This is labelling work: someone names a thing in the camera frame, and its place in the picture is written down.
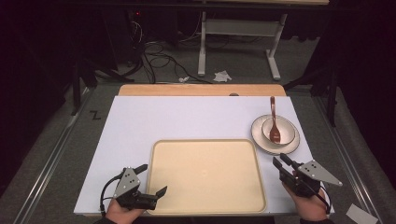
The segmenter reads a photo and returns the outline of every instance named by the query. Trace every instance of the white desk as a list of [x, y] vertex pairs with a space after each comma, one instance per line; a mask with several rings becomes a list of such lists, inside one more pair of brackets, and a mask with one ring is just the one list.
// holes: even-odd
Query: white desk
[[[261, 3], [281, 5], [329, 5], [329, 0], [203, 0], [203, 2], [238, 2], [238, 3]], [[273, 38], [273, 45], [265, 51], [268, 64], [274, 80], [280, 80], [280, 74], [275, 61], [277, 44], [285, 26], [287, 14], [283, 14], [279, 21], [240, 21], [240, 20], [217, 20], [207, 19], [206, 12], [202, 13], [201, 22], [201, 48], [198, 60], [198, 76], [205, 75], [206, 65], [206, 34], [217, 35], [254, 35], [269, 36]]]
[[[301, 143], [289, 154], [290, 157], [302, 162], [312, 160], [290, 98], [278, 96], [276, 104], [277, 114], [289, 119], [301, 134]], [[269, 113], [268, 96], [116, 96], [80, 192], [75, 213], [98, 215], [100, 193], [105, 183], [118, 175], [123, 167], [149, 163], [151, 148], [157, 141], [230, 138], [252, 140], [252, 122]], [[294, 203], [281, 187], [278, 170], [272, 164], [273, 156], [258, 147], [257, 150], [267, 197], [267, 208], [258, 215], [295, 213]], [[140, 174], [139, 178], [142, 181], [139, 190], [146, 192], [148, 172]], [[114, 193], [116, 182], [107, 188], [106, 196]]]

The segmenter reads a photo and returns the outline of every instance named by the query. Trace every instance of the tray rim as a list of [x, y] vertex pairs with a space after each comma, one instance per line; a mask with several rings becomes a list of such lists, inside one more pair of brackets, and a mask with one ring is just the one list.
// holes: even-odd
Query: tray rim
[[255, 147], [255, 144], [247, 138], [188, 138], [188, 139], [160, 139], [157, 142], [154, 143], [153, 147], [151, 148], [151, 152], [150, 152], [150, 159], [149, 159], [149, 166], [148, 166], [148, 180], [147, 180], [147, 187], [146, 187], [146, 193], [149, 193], [149, 186], [150, 186], [150, 180], [151, 180], [151, 172], [152, 172], [152, 161], [153, 161], [153, 154], [154, 154], [154, 150], [155, 147], [163, 142], [247, 142], [252, 150], [253, 150], [253, 155], [254, 155], [254, 161], [255, 161], [255, 166], [256, 166], [256, 170], [258, 171], [258, 176], [259, 176], [259, 180], [260, 180], [260, 186], [261, 186], [261, 192], [262, 192], [262, 201], [263, 201], [263, 207], [260, 211], [251, 211], [251, 212], [240, 212], [240, 213], [236, 213], [236, 212], [194, 212], [194, 213], [155, 213], [155, 210], [147, 210], [147, 212], [150, 215], [153, 216], [172, 216], [172, 217], [177, 217], [177, 216], [213, 216], [213, 215], [253, 215], [253, 214], [262, 214], [263, 211], [265, 211], [265, 209], [267, 208], [267, 197], [266, 197], [266, 191], [264, 188], [264, 184], [262, 182], [262, 170], [260, 168], [260, 163], [259, 163], [259, 159], [258, 159], [258, 150]]

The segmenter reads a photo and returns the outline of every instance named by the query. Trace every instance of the spoon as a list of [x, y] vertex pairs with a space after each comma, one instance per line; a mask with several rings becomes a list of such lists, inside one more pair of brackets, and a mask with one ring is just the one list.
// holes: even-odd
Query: spoon
[[271, 112], [273, 116], [273, 127], [270, 131], [270, 140], [273, 143], [279, 144], [280, 143], [280, 132], [279, 129], [276, 127], [276, 115], [275, 115], [275, 97], [271, 96]]

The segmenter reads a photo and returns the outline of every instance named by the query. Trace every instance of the aluminum rail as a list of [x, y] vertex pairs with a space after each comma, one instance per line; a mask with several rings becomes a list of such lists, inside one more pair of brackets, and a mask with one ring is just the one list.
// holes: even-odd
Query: aluminum rail
[[72, 116], [70, 120], [67, 122], [64, 130], [61, 133], [61, 136], [58, 139], [58, 142], [56, 143], [54, 149], [52, 150], [52, 153], [50, 154], [47, 160], [47, 163], [45, 164], [43, 170], [41, 171], [41, 174], [37, 178], [35, 185], [32, 187], [32, 190], [30, 191], [29, 196], [25, 200], [20, 212], [17, 214], [17, 217], [13, 222], [14, 224], [29, 222], [30, 217], [35, 211], [35, 207], [40, 201], [40, 198], [44, 193], [44, 190], [46, 189], [48, 183], [50, 182], [52, 174], [55, 171], [59, 163], [59, 160], [61, 159], [65, 151], [64, 144], [66, 143], [69, 134], [72, 132], [73, 127], [75, 126], [76, 121], [78, 120], [79, 114], [84, 108], [84, 105], [87, 104], [88, 100], [90, 99], [92, 92], [93, 90], [88, 90], [88, 88], [86, 88], [85, 91], [83, 92], [84, 99], [82, 106], [79, 108], [77, 114], [75, 116]]
[[372, 197], [370, 196], [369, 190], [363, 183], [358, 171], [353, 164], [352, 159], [349, 157], [346, 147], [341, 140], [340, 135], [338, 134], [337, 130], [330, 124], [329, 120], [326, 117], [326, 106], [323, 102], [323, 99], [320, 97], [313, 97], [314, 103], [317, 106], [318, 110], [321, 112], [323, 119], [326, 122], [326, 125], [332, 135], [332, 139], [336, 144], [338, 149], [337, 153], [341, 160], [342, 165], [346, 170], [346, 175], [349, 178], [349, 182], [352, 185], [352, 188], [355, 191], [356, 197], [358, 198], [361, 208], [369, 213], [370, 215], [378, 218], [379, 223], [384, 223], [381, 219], [381, 216], [378, 214], [377, 209], [375, 208], [374, 202], [372, 201]]

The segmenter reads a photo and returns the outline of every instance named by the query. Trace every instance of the desk leg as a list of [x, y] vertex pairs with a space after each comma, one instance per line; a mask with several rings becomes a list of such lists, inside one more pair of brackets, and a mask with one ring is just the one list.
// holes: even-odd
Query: desk leg
[[280, 74], [279, 74], [279, 71], [277, 70], [274, 55], [275, 55], [275, 51], [277, 48], [277, 44], [279, 43], [280, 36], [282, 35], [283, 27], [285, 26], [287, 17], [288, 17], [288, 14], [283, 14], [282, 17], [280, 18], [280, 22], [279, 22], [279, 25], [277, 26], [276, 34], [274, 36], [273, 47], [266, 51], [267, 60], [270, 65], [271, 73], [272, 73], [274, 80], [280, 80]]
[[202, 23], [201, 23], [201, 48], [199, 51], [199, 61], [198, 61], [198, 76], [205, 76], [205, 64], [206, 64], [206, 12], [202, 12]]

